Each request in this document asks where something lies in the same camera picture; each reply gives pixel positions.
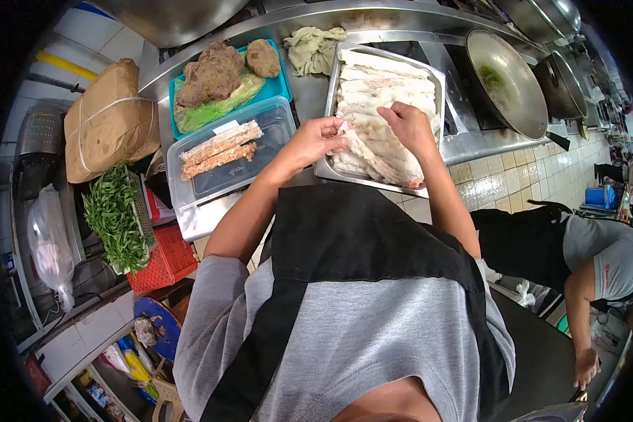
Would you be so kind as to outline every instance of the red plastic crate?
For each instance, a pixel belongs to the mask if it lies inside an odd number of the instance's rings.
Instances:
[[[148,266],[143,271],[127,274],[136,294],[172,286],[197,269],[192,248],[183,240],[178,225],[156,229],[154,237],[157,246],[152,250]]]

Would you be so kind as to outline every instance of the label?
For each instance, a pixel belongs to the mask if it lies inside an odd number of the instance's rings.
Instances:
[[[233,120],[232,122],[228,122],[222,126],[218,126],[217,128],[213,130],[213,133],[215,133],[216,135],[220,135],[221,133],[227,132],[228,130],[232,128],[236,128],[238,125],[239,124],[237,123],[237,121]]]

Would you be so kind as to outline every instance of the person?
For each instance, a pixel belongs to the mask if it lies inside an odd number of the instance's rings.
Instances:
[[[474,421],[506,401],[514,344],[429,119],[378,112],[422,167],[434,226],[369,186],[282,188],[347,147],[343,120],[302,124],[204,249],[173,367],[191,419]]]
[[[633,228],[544,204],[514,214],[478,210],[471,217],[490,269],[564,294],[576,355],[574,384],[585,390],[600,372],[591,346],[591,307],[608,311],[633,301]],[[633,306],[628,323],[633,330]]]

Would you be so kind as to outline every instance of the stainless steel counter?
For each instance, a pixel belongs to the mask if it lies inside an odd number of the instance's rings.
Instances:
[[[453,77],[456,72],[444,45],[464,46],[469,31],[489,30],[505,39],[532,65],[548,55],[543,46],[531,43],[493,21],[438,4],[406,0],[344,0],[294,5],[243,21],[188,46],[160,66],[142,72],[140,94],[159,102],[160,136],[164,152],[174,142],[169,109],[169,82],[182,73],[185,64],[194,60],[206,44],[212,40],[228,40],[228,44],[238,48],[253,39],[271,38],[280,46],[284,63],[289,63],[286,50],[281,47],[282,41],[303,26],[322,29],[340,26],[347,30],[346,41],[358,44],[418,41],[424,54],[431,58],[431,65],[446,73],[448,79],[446,108],[454,116],[457,128],[457,133],[445,136],[440,145],[441,155],[448,165],[549,142],[547,138],[532,141],[509,129],[479,130],[472,106],[460,94],[460,82]],[[328,78],[324,75],[298,78],[289,72],[288,80],[299,119],[296,125],[311,118],[322,117]],[[566,135],[564,124],[550,125],[549,131]],[[309,172],[311,169],[301,173],[295,183],[322,182],[315,180],[313,176],[309,177],[306,174]],[[178,220],[184,238],[193,241],[210,234],[240,195],[241,193],[236,192],[180,213]]]

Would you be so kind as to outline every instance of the brown paper package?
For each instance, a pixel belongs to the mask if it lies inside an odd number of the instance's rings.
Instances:
[[[157,150],[157,104],[137,97],[138,67],[131,59],[121,59],[98,75],[70,107],[63,121],[70,183],[92,180]]]

